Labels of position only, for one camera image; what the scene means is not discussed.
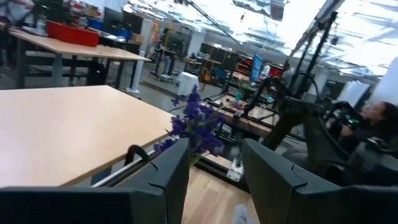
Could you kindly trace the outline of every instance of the wooden tabletop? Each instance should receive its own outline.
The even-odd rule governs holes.
[[[0,187],[76,184],[171,129],[171,114],[109,86],[2,90],[0,103]]]
[[[215,100],[215,103],[219,103],[220,104],[222,102],[223,106],[236,110],[236,108],[232,107],[231,102],[233,102],[233,101],[234,101],[234,98],[232,96],[226,95],[226,96],[221,97],[218,100]],[[239,103],[241,103],[243,105],[247,104],[245,101],[240,101]],[[230,112],[228,112],[226,110],[223,110],[221,108],[215,108],[215,110],[223,114],[223,117],[226,120],[227,124],[232,124],[233,123],[234,114],[232,114],[232,113],[230,113]],[[261,108],[259,106],[256,106],[256,107],[254,107],[253,110],[251,110],[249,112],[249,116],[251,116],[253,118],[261,118],[263,116],[267,116],[267,115],[270,115],[272,113],[273,112],[271,112],[271,111],[269,111],[267,109],[264,109],[264,108]],[[263,119],[262,121],[265,122],[265,123],[271,124],[271,125],[275,125],[276,122],[278,122],[278,120],[279,120],[279,116],[276,114],[276,115],[271,116],[269,118]],[[262,124],[250,121],[250,120],[245,119],[245,118],[241,118],[236,124],[238,125],[238,127],[243,128],[246,131],[253,132],[254,134],[257,134],[257,135],[263,136],[263,137],[267,136],[272,131],[271,128],[268,128],[268,127],[266,127],[266,126],[264,126]]]
[[[99,58],[113,58],[113,59],[122,59],[122,60],[140,60],[145,62],[150,61],[148,58],[144,58],[139,55],[130,53],[126,50],[117,49],[114,47],[106,47],[103,45],[98,45],[96,47],[88,47],[78,44],[70,44],[54,38],[32,35],[22,30],[15,30],[15,29],[11,30],[10,34],[19,39],[28,41],[32,44],[38,45],[39,47],[43,47],[47,50],[51,50],[52,52],[58,54],[79,55],[79,56],[99,57]]]

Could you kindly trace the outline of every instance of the wooden floor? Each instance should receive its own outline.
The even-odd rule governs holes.
[[[229,167],[231,163],[221,157],[211,155],[206,157],[226,167]],[[230,224],[235,206],[240,203],[247,205],[249,201],[251,201],[251,196],[248,193],[192,167],[182,223]]]

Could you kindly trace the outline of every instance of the red bin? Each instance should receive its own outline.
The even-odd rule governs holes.
[[[100,35],[97,32],[70,27],[54,21],[47,21],[46,31],[48,37],[55,38],[66,43],[89,47],[96,47],[100,39]]]

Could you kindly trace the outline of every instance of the guitar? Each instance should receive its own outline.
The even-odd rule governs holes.
[[[203,83],[210,83],[211,82],[211,75],[207,68],[204,68],[200,74],[200,81]]]

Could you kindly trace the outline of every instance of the flower bouquet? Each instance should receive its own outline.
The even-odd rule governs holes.
[[[168,131],[169,137],[154,146],[156,152],[163,152],[180,138],[188,138],[192,152],[191,165],[199,160],[200,156],[197,155],[209,151],[217,156],[223,146],[223,142],[214,134],[217,127],[223,123],[223,119],[212,107],[201,104],[197,88],[195,85],[188,96],[180,96],[172,100],[174,106],[177,106],[180,101],[186,101],[187,106],[183,111],[183,116],[177,115],[172,118],[172,130]]]

